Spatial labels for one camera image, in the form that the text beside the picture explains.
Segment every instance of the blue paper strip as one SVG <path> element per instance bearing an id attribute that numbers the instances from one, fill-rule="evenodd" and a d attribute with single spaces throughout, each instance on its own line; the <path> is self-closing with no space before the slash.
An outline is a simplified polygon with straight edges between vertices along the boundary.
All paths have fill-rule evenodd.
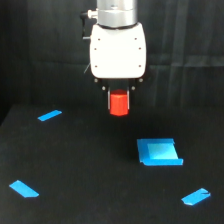
<path id="1" fill-rule="evenodd" d="M 158 144 L 158 143 L 166 143 L 166 144 L 174 144 L 174 140 L 172 138 L 150 138 L 150 139 L 140 139 L 143 143 L 146 144 Z"/>
<path id="2" fill-rule="evenodd" d="M 201 188 L 194 193 L 182 198 L 181 200 L 184 202 L 186 205 L 195 205 L 198 202 L 210 197 L 210 193 L 205 190 L 204 188 Z"/>
<path id="3" fill-rule="evenodd" d="M 19 180 L 9 185 L 9 187 L 11 187 L 14 191 L 18 192 L 19 194 L 21 194 L 24 198 L 37 197 L 39 195 L 37 192 L 29 188 L 27 185 L 25 185 Z"/>
<path id="4" fill-rule="evenodd" d="M 48 120 L 48 119 L 50 119 L 52 117 L 55 117 L 55 116 L 57 116 L 57 115 L 59 115 L 61 113 L 62 113 L 61 111 L 55 110 L 55 111 L 52 111 L 52 112 L 50 112 L 48 114 L 45 114 L 45 115 L 43 115 L 41 117 L 38 117 L 38 119 L 41 120 L 41 121 L 46 121 L 46 120 Z"/>

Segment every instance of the folded blue paper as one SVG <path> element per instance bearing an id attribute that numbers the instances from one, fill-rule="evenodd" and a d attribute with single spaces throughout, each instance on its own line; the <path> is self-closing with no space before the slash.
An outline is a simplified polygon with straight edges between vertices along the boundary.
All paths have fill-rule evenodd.
<path id="1" fill-rule="evenodd" d="M 13 190 L 18 192 L 24 198 L 37 197 L 39 194 L 32 190 L 30 187 L 17 180 L 13 184 L 9 185 Z"/>
<path id="2" fill-rule="evenodd" d="M 139 139 L 137 140 L 140 162 L 147 166 L 183 165 L 174 147 L 173 139 Z"/>
<path id="3" fill-rule="evenodd" d="M 204 188 L 201 188 L 194 193 L 182 198 L 181 200 L 184 202 L 186 205 L 195 205 L 198 202 L 210 197 L 210 193 L 205 190 Z"/>
<path id="4" fill-rule="evenodd" d="M 55 116 L 57 116 L 57 115 L 59 115 L 61 113 L 62 113 L 61 111 L 54 110 L 54 111 L 52 111 L 52 112 L 50 112 L 48 114 L 45 114 L 45 115 L 43 115 L 41 117 L 38 117 L 38 119 L 41 120 L 41 121 L 46 121 L 46 120 L 48 120 L 48 119 L 50 119 L 52 117 L 55 117 Z"/>

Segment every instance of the blue paper piece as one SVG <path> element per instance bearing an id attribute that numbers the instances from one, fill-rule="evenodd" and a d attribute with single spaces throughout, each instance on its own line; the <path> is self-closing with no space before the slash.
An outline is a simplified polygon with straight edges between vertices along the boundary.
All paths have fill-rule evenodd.
<path id="1" fill-rule="evenodd" d="M 48 119 L 50 119 L 52 117 L 55 117 L 55 116 L 57 116 L 57 115 L 59 115 L 61 113 L 62 113 L 61 111 L 54 110 L 54 111 L 52 111 L 52 112 L 50 112 L 48 114 L 45 114 L 45 115 L 43 115 L 41 117 L 38 117 L 38 119 L 41 120 L 41 121 L 46 121 L 46 120 L 48 120 Z"/>
<path id="2" fill-rule="evenodd" d="M 146 166 L 182 166 L 183 159 L 145 159 L 143 161 Z"/>
<path id="3" fill-rule="evenodd" d="M 9 185 L 13 190 L 21 194 L 24 198 L 37 197 L 39 194 L 26 186 L 21 181 L 17 180 L 13 184 Z"/>
<path id="4" fill-rule="evenodd" d="M 140 139 L 137 141 L 140 162 L 147 166 L 183 165 L 173 139 Z"/>
<path id="5" fill-rule="evenodd" d="M 178 159 L 173 144 L 147 144 L 150 159 Z"/>
<path id="6" fill-rule="evenodd" d="M 205 190 L 204 188 L 201 188 L 194 193 L 182 198 L 181 200 L 184 202 L 186 205 L 195 205 L 198 202 L 210 197 L 211 194 Z"/>

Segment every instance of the blue paper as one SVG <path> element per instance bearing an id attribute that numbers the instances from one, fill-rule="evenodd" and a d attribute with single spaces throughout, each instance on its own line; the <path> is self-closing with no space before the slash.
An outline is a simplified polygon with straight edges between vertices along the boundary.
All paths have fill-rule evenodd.
<path id="1" fill-rule="evenodd" d="M 9 185 L 13 190 L 18 192 L 24 198 L 37 197 L 39 194 L 26 186 L 21 181 L 17 180 L 13 184 Z"/>
<path id="2" fill-rule="evenodd" d="M 182 198 L 181 200 L 184 202 L 186 205 L 195 205 L 198 202 L 210 197 L 211 194 L 205 190 L 204 188 L 201 188 L 194 193 Z"/>
<path id="3" fill-rule="evenodd" d="M 48 114 L 45 114 L 45 115 L 43 115 L 41 117 L 38 117 L 38 119 L 41 120 L 41 121 L 46 121 L 46 120 L 48 120 L 48 119 L 50 119 L 52 117 L 55 117 L 55 116 L 57 116 L 57 115 L 59 115 L 61 113 L 62 113 L 61 111 L 55 110 L 55 111 L 52 111 L 52 112 L 50 112 Z"/>
<path id="4" fill-rule="evenodd" d="M 173 139 L 140 139 L 137 141 L 140 162 L 147 166 L 183 165 L 174 147 Z"/>

